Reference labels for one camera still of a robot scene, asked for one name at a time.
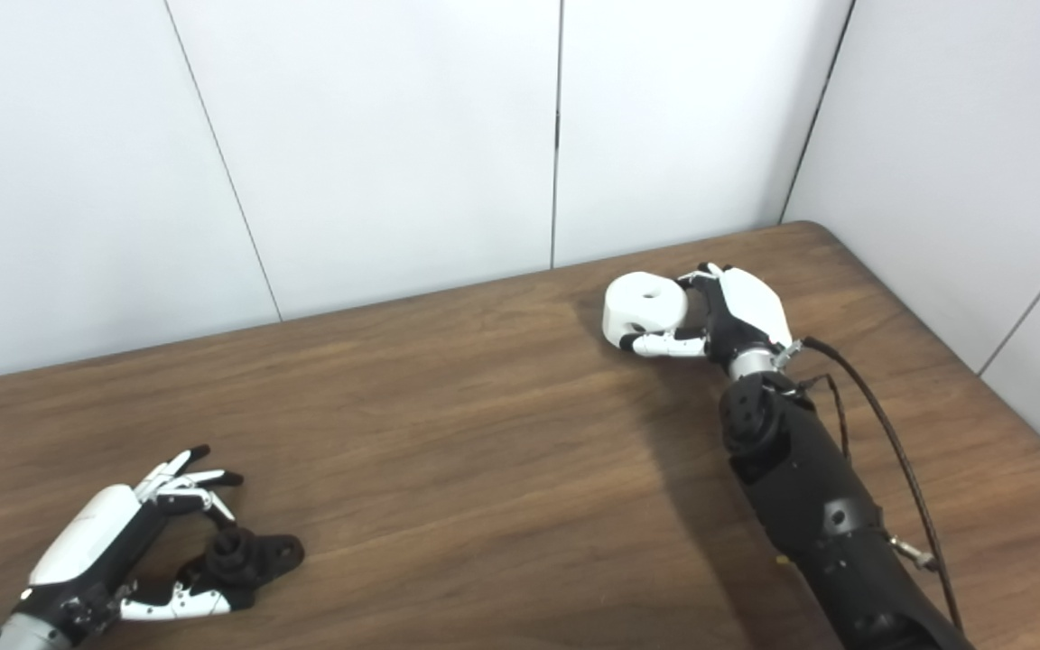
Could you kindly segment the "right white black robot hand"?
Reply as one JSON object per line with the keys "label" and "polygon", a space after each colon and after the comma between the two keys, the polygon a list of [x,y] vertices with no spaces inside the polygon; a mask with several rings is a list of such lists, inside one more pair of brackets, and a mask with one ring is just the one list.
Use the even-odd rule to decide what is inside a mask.
{"label": "right white black robot hand", "polygon": [[612,280],[601,333],[643,358],[706,358],[729,367],[754,350],[779,357],[794,345],[783,301],[759,277],[711,263],[670,279],[632,272]]}

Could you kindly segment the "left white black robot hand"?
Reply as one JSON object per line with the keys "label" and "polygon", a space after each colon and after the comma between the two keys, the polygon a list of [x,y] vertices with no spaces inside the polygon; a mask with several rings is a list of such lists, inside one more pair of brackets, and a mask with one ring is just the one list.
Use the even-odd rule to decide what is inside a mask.
{"label": "left white black robot hand", "polygon": [[219,530],[237,522],[215,486],[239,486],[225,469],[190,472],[210,452],[184,450],[157,465],[135,486],[99,490],[40,558],[23,596],[5,621],[0,649],[75,649],[118,621],[161,622],[224,616],[232,605],[220,589],[194,595],[180,580],[164,602],[136,593],[129,579],[177,515],[202,513]]}

